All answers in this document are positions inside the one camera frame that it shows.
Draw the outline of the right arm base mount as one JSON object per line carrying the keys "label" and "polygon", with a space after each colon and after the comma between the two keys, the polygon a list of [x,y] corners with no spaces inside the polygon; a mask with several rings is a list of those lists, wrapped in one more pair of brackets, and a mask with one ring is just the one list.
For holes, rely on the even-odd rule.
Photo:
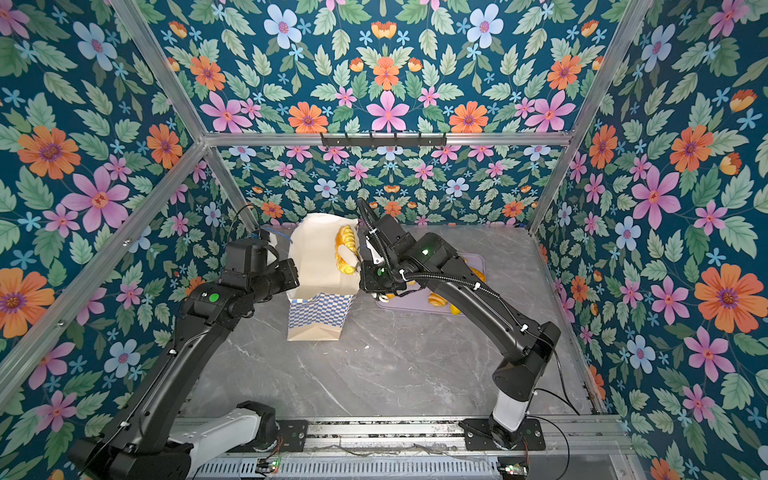
{"label": "right arm base mount", "polygon": [[541,424],[531,417],[526,417],[514,432],[497,424],[492,418],[466,418],[459,421],[458,426],[464,432],[465,448],[469,451],[546,449]]}

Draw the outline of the lavender plastic tray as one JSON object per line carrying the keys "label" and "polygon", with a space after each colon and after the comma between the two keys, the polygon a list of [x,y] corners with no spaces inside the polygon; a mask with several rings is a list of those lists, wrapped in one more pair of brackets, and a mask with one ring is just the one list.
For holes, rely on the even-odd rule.
{"label": "lavender plastic tray", "polygon": [[[482,256],[468,252],[460,252],[460,255],[464,258],[464,262],[470,269],[475,268],[482,271],[487,279],[486,262]],[[376,300],[375,304],[385,310],[452,315],[450,312],[450,302],[447,301],[448,304],[442,308],[433,307],[428,303],[427,298],[434,292],[429,289],[419,289],[419,285],[415,281],[408,284],[405,293],[406,295],[402,297],[390,294],[385,300]]]}

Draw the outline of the oval golden bread bun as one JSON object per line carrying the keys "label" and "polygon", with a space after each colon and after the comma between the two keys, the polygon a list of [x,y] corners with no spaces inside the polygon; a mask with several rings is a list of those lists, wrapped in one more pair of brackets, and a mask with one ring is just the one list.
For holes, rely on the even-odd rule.
{"label": "oval golden bread bun", "polygon": [[473,272],[473,274],[474,274],[474,275],[475,275],[475,276],[476,276],[476,277],[477,277],[477,278],[478,278],[478,279],[479,279],[481,282],[485,282],[485,281],[486,281],[486,276],[485,276],[485,274],[484,274],[482,271],[480,271],[480,270],[477,270],[477,269],[475,269],[475,268],[471,268],[471,271]]}

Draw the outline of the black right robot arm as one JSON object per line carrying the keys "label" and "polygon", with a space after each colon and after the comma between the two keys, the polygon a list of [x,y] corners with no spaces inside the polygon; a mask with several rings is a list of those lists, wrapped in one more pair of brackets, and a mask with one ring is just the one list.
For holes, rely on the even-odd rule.
{"label": "black right robot arm", "polygon": [[498,395],[490,438],[502,449],[516,446],[534,391],[556,355],[559,327],[520,313],[443,237],[427,233],[416,239],[395,218],[378,216],[367,201],[359,200],[357,208],[365,241],[360,288],[386,300],[405,296],[414,282],[455,306],[490,338],[502,355],[492,375]]}

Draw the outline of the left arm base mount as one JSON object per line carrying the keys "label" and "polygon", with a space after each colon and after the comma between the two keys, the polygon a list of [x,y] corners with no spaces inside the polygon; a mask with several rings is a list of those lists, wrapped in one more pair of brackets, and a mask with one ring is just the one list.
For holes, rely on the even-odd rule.
{"label": "left arm base mount", "polygon": [[256,436],[249,442],[230,450],[231,453],[302,452],[306,442],[309,422],[304,419],[278,419],[276,410],[256,401],[244,401],[237,405],[259,416]]}

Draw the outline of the wide striped bread roll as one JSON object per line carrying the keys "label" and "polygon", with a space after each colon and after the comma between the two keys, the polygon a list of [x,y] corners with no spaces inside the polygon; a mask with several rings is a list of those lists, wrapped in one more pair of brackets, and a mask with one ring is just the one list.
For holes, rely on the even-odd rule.
{"label": "wide striped bread roll", "polygon": [[440,295],[436,293],[431,293],[427,301],[430,305],[432,305],[435,308],[442,308],[448,304],[447,300],[441,297]]}

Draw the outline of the black hook rail bracket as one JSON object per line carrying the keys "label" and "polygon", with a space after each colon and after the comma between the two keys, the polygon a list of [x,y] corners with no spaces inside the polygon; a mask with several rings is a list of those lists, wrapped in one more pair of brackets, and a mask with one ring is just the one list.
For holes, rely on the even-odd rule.
{"label": "black hook rail bracket", "polygon": [[321,134],[321,145],[324,147],[442,147],[448,144],[446,134],[423,133],[393,133],[393,134]]}

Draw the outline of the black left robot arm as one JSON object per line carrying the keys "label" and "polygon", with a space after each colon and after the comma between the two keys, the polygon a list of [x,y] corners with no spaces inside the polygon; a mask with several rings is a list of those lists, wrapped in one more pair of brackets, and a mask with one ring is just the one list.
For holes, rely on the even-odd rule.
{"label": "black left robot arm", "polygon": [[281,259],[266,232],[227,244],[220,276],[182,303],[173,341],[125,407],[101,433],[79,439],[68,458],[93,479],[185,479],[202,464],[241,445],[280,444],[275,410],[255,401],[174,435],[172,427],[200,374],[255,305],[298,287],[294,262]]}

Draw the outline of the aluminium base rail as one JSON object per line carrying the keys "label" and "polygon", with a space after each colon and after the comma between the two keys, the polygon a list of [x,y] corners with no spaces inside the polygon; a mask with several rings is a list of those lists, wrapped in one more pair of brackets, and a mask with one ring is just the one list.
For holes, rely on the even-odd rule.
{"label": "aluminium base rail", "polygon": [[[466,418],[486,417],[316,417],[309,422],[302,452],[280,452],[276,455],[340,453],[352,456],[365,454],[439,455],[458,457],[508,456],[532,457],[536,454],[587,456],[627,456],[636,452],[630,437],[624,433],[613,415],[529,415],[537,419],[544,434],[543,451],[491,450],[469,451],[465,448],[464,432],[458,422]],[[177,444],[190,444],[195,467],[227,454],[250,454],[265,458],[272,453],[231,453],[239,446],[225,439],[225,434],[240,430],[245,421],[231,415],[222,418],[181,418],[175,421],[170,439]]]}

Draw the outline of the long narrow striped bread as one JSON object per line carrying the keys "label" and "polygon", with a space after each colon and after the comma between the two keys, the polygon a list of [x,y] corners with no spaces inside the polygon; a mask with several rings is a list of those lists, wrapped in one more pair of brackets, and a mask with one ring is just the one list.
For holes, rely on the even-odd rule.
{"label": "long narrow striped bread", "polygon": [[357,271],[358,245],[357,237],[351,226],[342,226],[335,237],[335,261],[337,269],[346,275]]}

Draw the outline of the checkered paper bread bag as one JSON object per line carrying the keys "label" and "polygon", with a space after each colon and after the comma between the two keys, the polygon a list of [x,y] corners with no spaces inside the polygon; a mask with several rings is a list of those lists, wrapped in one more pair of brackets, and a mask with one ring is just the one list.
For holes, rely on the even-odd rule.
{"label": "checkered paper bread bag", "polygon": [[[335,237],[345,225],[357,237],[357,271],[341,273],[335,261]],[[358,222],[341,216],[312,213],[293,230],[289,258],[298,270],[299,286],[287,292],[289,301],[287,340],[290,342],[337,341],[349,309],[359,291],[360,243]]]}

